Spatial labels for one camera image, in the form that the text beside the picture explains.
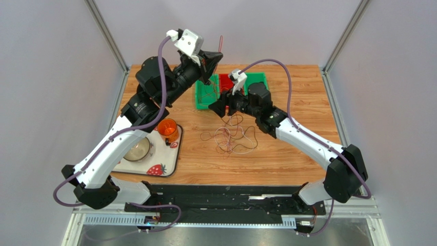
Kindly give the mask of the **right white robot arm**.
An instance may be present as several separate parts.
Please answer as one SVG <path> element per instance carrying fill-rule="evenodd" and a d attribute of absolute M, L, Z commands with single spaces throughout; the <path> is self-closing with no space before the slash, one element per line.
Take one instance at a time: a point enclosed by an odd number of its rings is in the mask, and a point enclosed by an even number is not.
<path fill-rule="evenodd" d="M 224 91 L 209 109 L 219 117 L 241 112 L 254 117 L 258 128 L 273 138 L 284 141 L 315 160 L 326 175 L 317 182 L 303 184 L 295 198 L 305 205 L 333 199 L 346 203 L 365 185 L 368 173 L 361 150 L 350 144 L 347 147 L 332 143 L 308 130 L 287 112 L 274 106 L 271 93 L 264 83 L 253 83 L 247 94 Z"/>

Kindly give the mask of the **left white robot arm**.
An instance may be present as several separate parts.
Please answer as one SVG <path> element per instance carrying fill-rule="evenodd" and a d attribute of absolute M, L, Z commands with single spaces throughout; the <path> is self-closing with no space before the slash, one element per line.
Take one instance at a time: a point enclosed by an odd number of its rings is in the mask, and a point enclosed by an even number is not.
<path fill-rule="evenodd" d="M 100 144 L 80 163 L 62 169 L 65 183 L 74 186 L 78 200 L 72 206 L 86 205 L 95 210 L 112 203 L 144 204 L 151 196 L 150 184 L 129 182 L 110 174 L 134 145 L 152 133 L 169 115 L 168 108 L 196 81 L 209 84 L 221 52 L 203 51 L 200 64 L 180 54 L 181 63 L 171 69 L 164 58 L 146 59 L 136 74 L 137 92 L 123 106 L 120 116 Z"/>

